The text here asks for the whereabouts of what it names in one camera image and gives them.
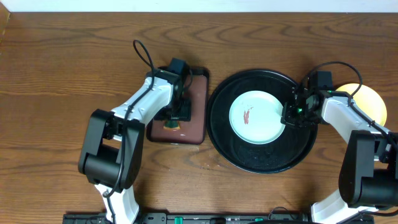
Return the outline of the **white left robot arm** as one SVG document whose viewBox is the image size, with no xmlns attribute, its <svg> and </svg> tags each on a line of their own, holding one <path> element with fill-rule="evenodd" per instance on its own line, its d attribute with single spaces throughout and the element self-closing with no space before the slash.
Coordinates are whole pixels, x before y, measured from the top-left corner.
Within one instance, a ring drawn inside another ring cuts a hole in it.
<svg viewBox="0 0 398 224">
<path fill-rule="evenodd" d="M 154 118 L 190 121 L 191 101 L 184 93 L 192 82 L 189 68 L 156 68 L 123 104 L 91 114 L 78 170 L 100 192 L 106 205 L 104 221 L 134 223 L 139 206 L 132 185 L 141 166 L 146 126 Z"/>
</svg>

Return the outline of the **green and orange sponge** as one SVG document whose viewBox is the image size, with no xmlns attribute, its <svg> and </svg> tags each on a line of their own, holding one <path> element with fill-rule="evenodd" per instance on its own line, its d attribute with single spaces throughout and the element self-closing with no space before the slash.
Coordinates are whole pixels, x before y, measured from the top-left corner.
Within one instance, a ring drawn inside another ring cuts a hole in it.
<svg viewBox="0 0 398 224">
<path fill-rule="evenodd" d="M 180 123 L 179 123 L 179 121 L 175 121 L 175 120 L 167 120 L 164 123 L 164 129 L 171 130 L 171 131 L 179 130 Z"/>
</svg>

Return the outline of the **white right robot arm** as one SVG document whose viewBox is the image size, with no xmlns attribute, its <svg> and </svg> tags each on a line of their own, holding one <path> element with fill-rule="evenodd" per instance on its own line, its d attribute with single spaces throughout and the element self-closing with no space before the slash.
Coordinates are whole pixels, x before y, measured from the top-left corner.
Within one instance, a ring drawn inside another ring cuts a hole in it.
<svg viewBox="0 0 398 224">
<path fill-rule="evenodd" d="M 311 206 L 315 223 L 348 223 L 361 215 L 391 217 L 397 212 L 397 133 L 366 115 L 351 95 L 304 90 L 288 100 L 281 122 L 291 127 L 329 124 L 347 143 L 338 190 Z"/>
</svg>

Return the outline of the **yellow plate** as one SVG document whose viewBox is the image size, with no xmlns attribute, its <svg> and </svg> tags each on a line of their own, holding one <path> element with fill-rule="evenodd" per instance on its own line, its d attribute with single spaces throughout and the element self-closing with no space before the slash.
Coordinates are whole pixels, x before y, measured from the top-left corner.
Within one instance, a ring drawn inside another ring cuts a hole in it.
<svg viewBox="0 0 398 224">
<path fill-rule="evenodd" d="M 354 95 L 354 101 L 377 124 L 385 125 L 387 120 L 386 104 L 376 91 L 366 85 L 362 85 Z"/>
</svg>

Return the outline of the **mint plate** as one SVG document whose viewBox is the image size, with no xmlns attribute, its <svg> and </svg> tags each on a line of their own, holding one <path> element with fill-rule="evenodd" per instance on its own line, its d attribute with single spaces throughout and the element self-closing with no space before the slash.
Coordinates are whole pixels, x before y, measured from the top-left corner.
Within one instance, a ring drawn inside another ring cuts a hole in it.
<svg viewBox="0 0 398 224">
<path fill-rule="evenodd" d="M 281 102 L 264 91 L 248 91 L 239 95 L 229 109 L 229 123 L 234 133 L 251 144 L 275 141 L 285 129 L 280 122 Z"/>
</svg>

